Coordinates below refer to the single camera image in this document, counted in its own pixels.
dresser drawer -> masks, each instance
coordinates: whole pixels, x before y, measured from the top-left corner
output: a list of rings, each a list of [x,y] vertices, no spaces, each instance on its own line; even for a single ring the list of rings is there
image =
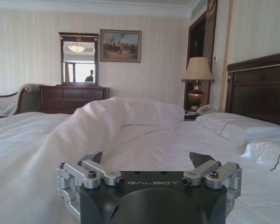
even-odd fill
[[[77,108],[108,96],[104,87],[41,86],[41,112],[72,114]]]

chair backrest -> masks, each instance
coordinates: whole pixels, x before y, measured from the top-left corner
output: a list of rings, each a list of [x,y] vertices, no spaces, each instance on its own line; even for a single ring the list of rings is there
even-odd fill
[[[25,112],[39,112],[41,108],[40,84],[25,84],[17,93],[16,106],[9,116]]]

white pillow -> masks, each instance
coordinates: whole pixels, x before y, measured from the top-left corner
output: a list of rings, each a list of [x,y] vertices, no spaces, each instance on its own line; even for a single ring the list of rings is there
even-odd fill
[[[13,109],[16,107],[16,103],[17,103],[17,98],[15,98],[14,101],[7,106],[3,114],[9,116],[10,112],[13,111]]]
[[[255,139],[280,138],[279,125],[233,113],[208,113],[197,117],[196,121],[238,147]]]
[[[280,139],[254,140],[246,146],[246,152],[242,156],[280,173]]]

painting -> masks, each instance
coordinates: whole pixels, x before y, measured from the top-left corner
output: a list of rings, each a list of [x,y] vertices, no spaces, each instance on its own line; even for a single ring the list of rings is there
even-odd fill
[[[141,62],[141,31],[101,29],[102,62]]]

ceiling lamp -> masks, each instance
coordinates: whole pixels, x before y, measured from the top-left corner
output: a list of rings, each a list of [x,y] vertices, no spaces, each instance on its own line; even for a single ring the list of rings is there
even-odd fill
[[[68,48],[73,52],[80,53],[84,51],[86,48],[84,48],[81,43],[79,44],[80,45],[78,45],[77,42],[74,42],[72,45],[68,46]]]

